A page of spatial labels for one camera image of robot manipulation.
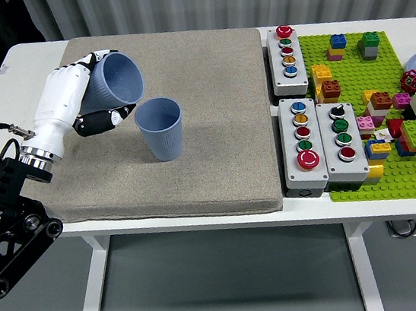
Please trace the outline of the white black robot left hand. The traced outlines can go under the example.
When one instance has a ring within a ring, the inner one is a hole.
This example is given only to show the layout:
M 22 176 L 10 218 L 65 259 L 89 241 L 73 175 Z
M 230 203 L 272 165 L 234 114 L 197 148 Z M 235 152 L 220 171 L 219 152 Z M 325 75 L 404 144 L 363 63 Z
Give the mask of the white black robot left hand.
M 75 130 L 82 137 L 114 129 L 143 97 L 144 78 L 126 54 L 91 52 L 57 68 L 46 79 L 35 112 L 32 138 L 21 147 L 20 160 L 56 163 L 64 155 L 64 137 Z

